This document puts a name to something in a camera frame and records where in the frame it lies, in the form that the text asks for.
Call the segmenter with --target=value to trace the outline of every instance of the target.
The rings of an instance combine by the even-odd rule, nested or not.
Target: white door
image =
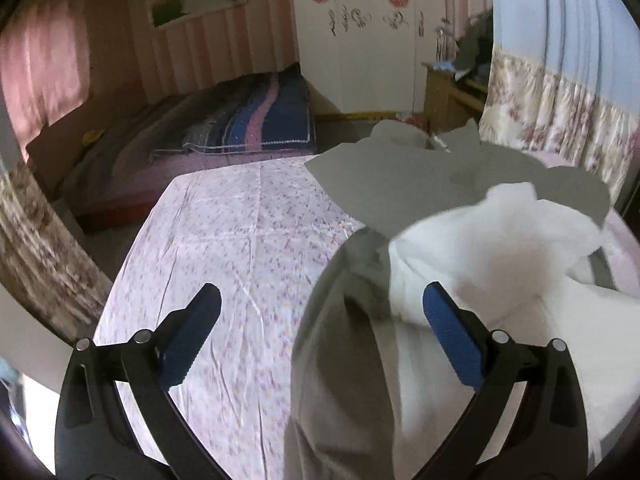
[[[415,73],[413,1],[336,0],[336,4],[340,111],[411,111]]]
[[[315,114],[340,110],[340,64],[335,0],[293,0],[300,67]]]
[[[422,110],[421,62],[434,60],[432,30],[444,0],[294,0],[294,7],[314,113]]]
[[[436,61],[437,35],[433,29],[442,25],[446,15],[445,0],[415,0],[415,13],[418,27],[415,29],[414,112],[421,112],[427,79],[427,71],[422,64]]]

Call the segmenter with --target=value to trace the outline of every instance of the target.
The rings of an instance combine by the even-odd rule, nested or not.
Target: wooden desk
[[[470,118],[479,119],[484,111],[487,87],[471,79],[456,81],[453,72],[427,69],[424,93],[424,127],[430,133],[448,132],[464,126]]]

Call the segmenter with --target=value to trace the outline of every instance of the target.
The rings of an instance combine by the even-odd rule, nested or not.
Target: blanket
[[[226,83],[229,98],[193,124],[181,148],[204,154],[294,150],[314,143],[308,90],[298,63]]]

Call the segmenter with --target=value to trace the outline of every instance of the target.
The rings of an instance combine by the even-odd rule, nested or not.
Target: yellow object
[[[358,112],[354,114],[318,114],[314,115],[316,123],[331,123],[334,121],[382,121],[395,119],[396,112]]]
[[[95,144],[96,142],[98,142],[100,137],[102,137],[103,133],[104,133],[104,129],[102,129],[102,130],[91,130],[91,131],[85,133],[82,136],[82,147],[83,148],[87,148],[88,146],[91,146],[92,144]]]

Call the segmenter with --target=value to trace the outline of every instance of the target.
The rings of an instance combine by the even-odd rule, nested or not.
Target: gray cloth
[[[465,35],[456,43],[456,70],[475,69],[480,64],[490,62],[494,47],[494,10],[489,9],[469,18]]]
[[[287,480],[394,477],[394,419],[371,328],[372,321],[391,317],[391,238],[423,218],[475,204],[505,182],[532,182],[539,198],[603,224],[609,195],[592,175],[575,168],[547,170],[501,146],[457,146],[447,153],[364,139],[306,164],[331,199],[367,227],[351,236],[324,270],[296,335]]]
[[[411,148],[425,149],[430,146],[429,136],[424,131],[400,121],[380,121],[373,127],[371,137]]]
[[[461,128],[438,134],[436,139],[438,142],[434,142],[434,145],[439,151],[478,153],[480,150],[478,125],[473,119],[469,119]]]

